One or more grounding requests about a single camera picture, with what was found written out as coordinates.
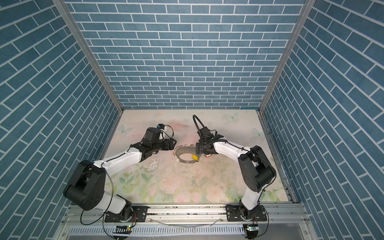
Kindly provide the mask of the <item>large metal keyring band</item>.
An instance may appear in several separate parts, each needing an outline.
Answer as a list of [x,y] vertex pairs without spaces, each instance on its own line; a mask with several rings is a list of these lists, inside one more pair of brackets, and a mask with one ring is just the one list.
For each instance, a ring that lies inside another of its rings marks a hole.
[[196,154],[195,145],[179,145],[173,150],[173,155],[179,160],[179,162],[183,164],[197,163],[192,158],[192,155],[196,155],[197,157],[199,157],[199,160],[200,160],[200,155]]

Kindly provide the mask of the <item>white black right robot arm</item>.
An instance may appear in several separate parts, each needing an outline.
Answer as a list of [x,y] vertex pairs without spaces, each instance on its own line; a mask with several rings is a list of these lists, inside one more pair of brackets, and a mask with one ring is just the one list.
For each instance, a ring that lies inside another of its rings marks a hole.
[[244,214],[250,215],[260,205],[263,191],[276,179],[275,168],[261,147],[243,147],[230,142],[218,133],[213,134],[196,115],[193,115],[193,121],[200,137],[196,146],[197,154],[224,155],[239,164],[247,186],[240,200],[240,208]]

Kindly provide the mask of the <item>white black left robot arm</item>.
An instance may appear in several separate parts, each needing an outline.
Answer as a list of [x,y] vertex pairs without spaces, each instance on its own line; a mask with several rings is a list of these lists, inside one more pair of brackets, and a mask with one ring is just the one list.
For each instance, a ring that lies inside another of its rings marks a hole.
[[131,203],[105,190],[106,181],[117,172],[138,163],[159,151],[172,151],[177,141],[163,131],[164,126],[148,128],[143,139],[107,159],[80,162],[73,172],[63,195],[84,211],[104,210],[113,214],[131,212]]

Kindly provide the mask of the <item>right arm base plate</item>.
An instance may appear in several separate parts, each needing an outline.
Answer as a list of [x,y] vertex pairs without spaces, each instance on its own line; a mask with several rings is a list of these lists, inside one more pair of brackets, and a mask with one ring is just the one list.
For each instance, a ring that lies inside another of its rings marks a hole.
[[267,212],[264,206],[258,205],[252,210],[248,210],[243,205],[226,205],[226,216],[228,222],[240,222],[240,221],[258,221],[266,222]]

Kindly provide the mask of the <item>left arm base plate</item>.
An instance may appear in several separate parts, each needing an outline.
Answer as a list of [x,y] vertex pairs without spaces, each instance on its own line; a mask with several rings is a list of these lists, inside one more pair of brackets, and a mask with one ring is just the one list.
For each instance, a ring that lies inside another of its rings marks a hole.
[[149,207],[130,206],[119,214],[107,212],[105,216],[106,223],[144,223],[147,217]]

